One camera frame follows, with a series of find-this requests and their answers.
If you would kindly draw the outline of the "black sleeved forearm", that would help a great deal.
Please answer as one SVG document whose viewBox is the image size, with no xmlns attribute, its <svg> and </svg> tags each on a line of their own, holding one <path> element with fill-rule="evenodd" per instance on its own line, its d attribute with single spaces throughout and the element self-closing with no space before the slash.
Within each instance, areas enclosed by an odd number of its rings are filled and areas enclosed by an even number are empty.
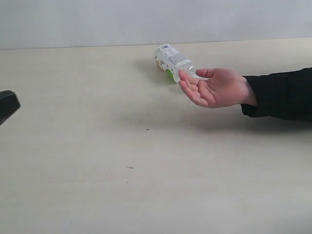
<svg viewBox="0 0 312 234">
<path fill-rule="evenodd" d="M 311 68 L 245 78 L 254 92 L 257 105 L 242 104 L 244 115 L 311 122 Z"/>
</svg>

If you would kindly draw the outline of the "person's open hand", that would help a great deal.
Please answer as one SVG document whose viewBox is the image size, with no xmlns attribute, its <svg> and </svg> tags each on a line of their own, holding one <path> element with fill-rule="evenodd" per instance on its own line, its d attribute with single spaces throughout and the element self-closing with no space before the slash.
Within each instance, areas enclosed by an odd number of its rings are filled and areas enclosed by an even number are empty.
<svg viewBox="0 0 312 234">
<path fill-rule="evenodd" d="M 198 69 L 193 78 L 179 71 L 179 86 L 196 105 L 206 108 L 223 108 L 239 104 L 256 106 L 255 94 L 247 79 L 226 68 Z"/>
</svg>

